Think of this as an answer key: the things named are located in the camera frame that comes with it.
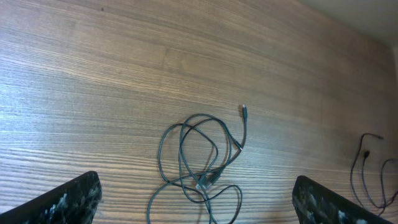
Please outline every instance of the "wooden table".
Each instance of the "wooden table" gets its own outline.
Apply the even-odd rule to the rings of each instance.
[[[364,132],[386,138],[365,142],[380,202],[381,164],[397,155],[397,99],[387,47],[297,1],[0,0],[0,212],[95,170],[103,202],[94,222],[145,223],[164,183],[162,133],[208,113],[241,139],[243,103],[248,141],[217,182],[244,192],[236,223],[298,223],[298,175],[354,200],[349,168]],[[202,130],[224,156],[221,128]],[[211,145],[193,134],[185,151],[199,171]],[[169,178],[177,155],[174,131],[162,155]],[[397,173],[386,169],[389,197]],[[213,202],[219,223],[236,203],[233,190]],[[151,218],[206,223],[204,209],[169,187]],[[383,217],[398,222],[398,203]]]

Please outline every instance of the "black cable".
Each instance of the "black cable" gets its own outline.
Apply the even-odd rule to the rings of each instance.
[[[213,212],[211,209],[211,203],[210,201],[213,200],[214,198],[217,198],[219,195],[221,195],[225,190],[228,190],[231,187],[234,187],[236,189],[239,190],[239,194],[240,197],[238,198],[238,207],[235,211],[235,214],[233,216],[233,218],[231,219],[231,221],[229,223],[233,223],[235,221],[235,219],[238,217],[239,211],[242,207],[242,200],[243,200],[243,193],[242,190],[237,186],[237,185],[229,185],[226,188],[224,188],[223,190],[221,190],[220,192],[218,192],[215,196],[209,198],[208,194],[207,194],[207,186],[214,184],[218,178],[220,177],[221,173],[226,169],[226,167],[228,165],[230,165],[241,153],[241,151],[243,151],[243,147],[246,143],[246,136],[247,136],[247,121],[248,121],[248,110],[245,107],[245,105],[243,105],[242,107],[242,112],[243,112],[243,123],[244,123],[244,130],[243,130],[243,140],[242,143],[238,143],[238,141],[232,137],[232,134],[230,133],[230,131],[228,130],[227,126],[225,125],[225,123],[212,116],[212,115],[208,115],[208,114],[195,114],[192,115],[191,117],[189,117],[188,119],[185,120],[184,123],[182,124],[174,124],[171,127],[169,127],[165,133],[162,136],[162,139],[160,140],[160,144],[159,144],[159,153],[158,153],[158,164],[159,164],[159,172],[160,175],[162,176],[162,178],[164,179],[164,181],[166,181],[166,184],[161,186],[161,188],[159,188],[154,194],[153,196],[150,198],[149,202],[148,202],[148,207],[147,207],[147,223],[150,224],[150,207],[156,197],[156,195],[159,194],[159,192],[163,189],[165,189],[167,186],[170,185],[174,185],[177,187],[181,187],[185,196],[193,203],[204,203],[207,207],[207,211],[209,213],[209,223],[211,223],[212,221],[217,224],[217,221],[215,220],[215,218],[213,217]],[[196,117],[207,117],[207,119],[204,119],[203,121],[200,121],[199,123],[195,124],[195,125],[190,125],[189,121],[192,118],[196,118]],[[216,162],[217,158],[218,158],[218,148],[217,145],[206,135],[204,134],[202,131],[200,131],[197,127],[203,123],[209,122],[209,121],[216,121],[223,129],[225,132],[225,135],[227,136],[227,141],[228,141],[228,158],[226,160],[226,162],[219,166],[218,168],[215,169],[211,169],[211,167],[213,166],[213,164]],[[160,161],[160,156],[162,153],[162,146],[164,143],[164,140],[166,138],[166,135],[173,130],[174,128],[181,126],[181,132],[180,132],[180,149],[178,152],[178,169],[179,169],[179,173],[180,173],[180,178],[175,179],[175,180],[169,180],[166,178],[166,176],[163,173],[163,169],[162,169],[162,163]],[[184,129],[188,127],[188,131],[184,134]],[[209,166],[207,167],[206,171],[204,172],[199,172],[199,173],[193,173],[192,170],[189,168],[188,162],[184,156],[183,153],[183,142],[185,140],[185,138],[187,137],[187,135],[190,133],[191,130],[194,130],[196,132],[198,132],[199,134],[201,134],[204,138],[206,138],[215,148],[216,150],[216,156],[215,158],[212,160],[212,162],[209,164]],[[232,156],[232,143],[239,149],[233,157]],[[181,165],[181,160],[184,163],[184,166],[186,168],[186,170],[189,172],[189,175],[183,176],[182,175],[182,165]],[[199,186],[199,188],[202,190],[202,192],[200,192],[197,189],[191,188],[191,187],[187,187],[186,185],[184,185],[183,180],[187,179],[187,178],[193,178],[195,180],[195,182],[197,183],[197,186]],[[193,191],[195,193],[197,193],[199,196],[202,197],[203,200],[194,200],[191,198],[191,196],[189,196],[187,194],[187,190]]]
[[[351,189],[353,189],[355,198],[357,199],[357,201],[359,202],[359,204],[360,204],[362,207],[364,207],[364,205],[363,205],[362,202],[359,200],[358,196],[356,195],[355,189],[354,189],[354,184],[353,184],[353,171],[354,171],[355,163],[356,163],[356,161],[358,160],[359,153],[361,152],[361,149],[362,149],[362,142],[363,142],[363,139],[364,139],[364,137],[367,136],[367,135],[374,136],[374,137],[376,137],[376,138],[378,138],[378,139],[382,139],[382,140],[384,139],[382,136],[379,136],[379,135],[377,135],[377,134],[364,133],[364,134],[361,136],[361,141],[359,142],[359,149],[358,149],[358,152],[357,152],[357,154],[356,154],[355,160],[354,160],[354,162],[353,162],[353,166],[351,167],[351,172],[350,172],[350,184],[351,184]],[[369,191],[368,191],[368,188],[366,187],[366,184],[365,184],[364,166],[365,166],[365,161],[366,161],[366,159],[369,157],[369,155],[370,155],[370,152],[369,152],[369,151],[366,151],[366,152],[364,153],[364,159],[363,159],[362,168],[361,168],[362,185],[363,185],[363,188],[364,188],[364,190],[365,190],[366,195],[368,196],[369,201],[373,204],[373,206],[374,206],[375,208],[377,208],[377,209],[382,209],[382,211],[379,213],[379,216],[381,216],[381,215],[384,213],[385,209],[386,209],[389,205],[391,205],[391,204],[394,202],[394,200],[395,200],[395,198],[396,198],[396,196],[397,196],[397,194],[398,194],[398,191],[397,191],[397,192],[394,194],[394,196],[389,200],[389,202],[387,202],[386,193],[385,193],[385,189],[384,189],[384,181],[383,181],[384,167],[386,166],[386,164],[387,164],[388,162],[390,162],[390,161],[398,161],[398,159],[388,159],[388,160],[384,161],[384,163],[383,163],[383,165],[382,165],[382,167],[381,167],[380,181],[381,181],[381,190],[382,190],[382,197],[383,197],[384,203],[383,203],[382,205],[378,206],[378,205],[376,205],[376,203],[374,202],[374,200],[373,200],[372,197],[370,196]]]

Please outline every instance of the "wood grain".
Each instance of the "wood grain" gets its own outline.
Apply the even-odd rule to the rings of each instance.
[[[145,223],[163,181],[160,137],[194,113],[225,121],[245,151],[217,186],[238,184],[236,223],[298,223],[291,191],[307,175],[353,201],[349,168],[364,132],[369,189],[381,201],[379,169],[397,155],[397,87],[386,47],[296,1],[0,0],[0,212],[88,170],[103,203],[95,223]],[[205,125],[226,150],[215,124]],[[187,139],[195,170],[211,146]],[[169,178],[178,177],[178,134],[165,143]],[[359,165],[355,186],[359,184]],[[398,189],[386,170],[386,190]],[[213,203],[227,222],[236,193]],[[169,187],[154,223],[206,223],[203,206]],[[398,204],[384,218],[398,222]]]

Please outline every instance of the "wire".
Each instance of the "wire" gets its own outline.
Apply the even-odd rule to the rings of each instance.
[[[356,163],[356,161],[358,160],[359,153],[361,152],[361,149],[362,149],[362,142],[363,142],[363,139],[364,139],[364,137],[367,136],[367,135],[374,136],[374,137],[376,137],[376,138],[378,138],[378,139],[382,139],[382,140],[384,139],[382,136],[379,136],[379,135],[377,135],[377,134],[371,134],[371,133],[364,133],[364,134],[362,134],[362,136],[361,136],[361,141],[359,142],[358,152],[357,152],[356,157],[355,157],[355,160],[354,160],[354,162],[353,162],[353,166],[351,167],[351,172],[350,172],[350,184],[351,184],[351,189],[353,189],[355,198],[357,199],[357,201],[359,202],[359,204],[360,204],[363,208],[364,208],[364,205],[362,204],[362,202],[360,201],[360,199],[359,199],[358,196],[356,195],[356,192],[355,192],[355,189],[354,189],[354,184],[353,184],[353,171],[354,171],[355,163]],[[366,151],[366,152],[364,153],[364,159],[363,159],[362,168],[361,168],[362,185],[363,185],[363,188],[364,188],[364,190],[365,190],[366,195],[368,196],[369,201],[373,204],[373,206],[374,206],[375,208],[377,208],[377,209],[382,209],[382,211],[379,213],[379,216],[381,216],[381,215],[384,213],[385,209],[386,209],[389,205],[391,205],[391,204],[394,202],[396,196],[398,195],[398,191],[397,191],[397,192],[394,194],[394,196],[392,196],[392,198],[387,202],[387,199],[386,199],[386,191],[385,191],[385,189],[384,189],[384,180],[383,180],[384,167],[386,166],[386,164],[387,164],[388,162],[390,162],[390,161],[398,161],[398,159],[387,159],[386,161],[384,161],[384,163],[383,163],[383,165],[382,165],[382,167],[381,167],[380,181],[381,181],[381,190],[382,190],[382,197],[383,197],[383,202],[384,202],[384,203],[383,203],[382,205],[378,206],[378,205],[376,205],[376,203],[374,202],[374,200],[373,200],[372,197],[370,196],[370,193],[369,193],[369,191],[368,191],[368,188],[366,187],[366,184],[365,184],[364,166],[365,166],[365,161],[366,161],[366,159],[369,157],[369,154],[370,154],[369,151]]]
[[[243,147],[246,143],[246,136],[247,136],[247,127],[248,127],[248,110],[246,108],[245,105],[242,106],[242,112],[243,112],[243,123],[244,123],[244,129],[243,129],[243,140],[241,143],[238,143],[238,141],[232,137],[232,134],[230,133],[230,131],[228,130],[227,126],[225,125],[225,123],[212,116],[212,115],[208,115],[208,114],[194,114],[191,117],[189,117],[188,119],[185,120],[184,123],[179,123],[179,124],[174,124],[171,127],[169,127],[165,133],[163,133],[162,139],[160,140],[160,144],[159,144],[159,153],[158,153],[158,164],[159,164],[159,172],[160,175],[162,176],[162,178],[164,179],[164,181],[166,181],[166,184],[164,184],[163,186],[161,186],[161,188],[159,188],[154,194],[153,196],[150,198],[149,202],[148,202],[148,207],[147,207],[147,223],[150,224],[150,208],[152,206],[152,203],[155,199],[155,197],[160,193],[160,191],[162,191],[163,189],[165,189],[166,187],[170,186],[170,185],[174,185],[177,187],[181,187],[185,196],[189,199],[189,201],[193,202],[193,203],[204,203],[206,205],[207,211],[209,213],[209,224],[211,224],[212,222],[214,222],[215,224],[217,224],[217,221],[215,220],[215,218],[213,217],[213,211],[211,208],[211,200],[213,200],[214,198],[217,198],[219,195],[221,195],[224,191],[230,189],[231,187],[236,188],[239,191],[239,198],[238,198],[238,206],[236,208],[236,211],[234,213],[234,216],[232,217],[231,221],[229,223],[233,223],[235,221],[235,219],[238,217],[239,211],[242,207],[242,201],[243,201],[243,193],[242,190],[240,189],[240,187],[238,187],[237,185],[229,185],[227,187],[225,187],[223,190],[221,190],[220,192],[218,192],[216,195],[209,197],[208,193],[207,193],[207,188],[210,185],[213,185],[218,178],[220,177],[221,173],[226,169],[226,167],[228,165],[230,165],[239,155],[240,153],[243,151]],[[202,121],[200,121],[199,123],[195,124],[195,125],[191,125],[189,124],[189,121],[193,118],[197,118],[197,117],[205,117],[207,119],[204,119]],[[219,167],[215,168],[215,169],[211,169],[211,167],[213,166],[213,164],[216,162],[217,158],[218,158],[218,148],[217,145],[206,135],[204,134],[202,131],[200,131],[197,127],[203,123],[209,122],[209,121],[216,121],[224,130],[225,135],[227,136],[227,142],[228,142],[228,158],[226,160],[226,162],[222,165],[220,165]],[[162,163],[160,160],[160,156],[162,154],[162,146],[164,143],[164,140],[167,136],[167,134],[173,130],[176,127],[181,126],[181,131],[180,131],[180,147],[179,147],[179,152],[178,152],[178,169],[179,169],[179,174],[180,177],[178,179],[175,180],[169,180],[168,178],[166,178],[166,176],[164,175],[163,172],[163,168],[162,168]],[[189,168],[188,162],[185,158],[185,155],[183,153],[183,142],[185,140],[185,138],[187,137],[187,135],[192,131],[196,131],[199,134],[201,134],[205,139],[207,139],[207,141],[209,141],[213,147],[215,148],[216,151],[216,156],[215,158],[212,160],[212,162],[208,165],[206,171],[204,172],[198,172],[198,173],[193,173],[191,168]],[[235,152],[234,156],[232,156],[232,143],[239,149],[237,152]],[[183,161],[184,166],[186,168],[186,170],[189,172],[189,175],[185,175],[183,176],[182,174],[182,164],[181,161]],[[187,179],[187,178],[193,178],[195,180],[195,182],[197,183],[197,187],[203,192],[200,192],[197,189],[191,188],[191,187],[187,187],[186,185],[184,185],[183,180]],[[197,193],[203,200],[194,200],[191,198],[191,196],[189,196],[189,194],[187,193],[187,190],[192,191]]]

